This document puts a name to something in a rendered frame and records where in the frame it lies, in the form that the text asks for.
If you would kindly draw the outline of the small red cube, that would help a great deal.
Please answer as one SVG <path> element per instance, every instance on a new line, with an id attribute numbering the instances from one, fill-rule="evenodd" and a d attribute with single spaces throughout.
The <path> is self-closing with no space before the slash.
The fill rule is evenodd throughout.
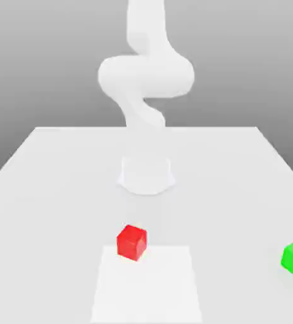
<path id="1" fill-rule="evenodd" d="M 116 246 L 118 255 L 138 261 L 147 248 L 147 231 L 126 225 L 116 237 Z"/>

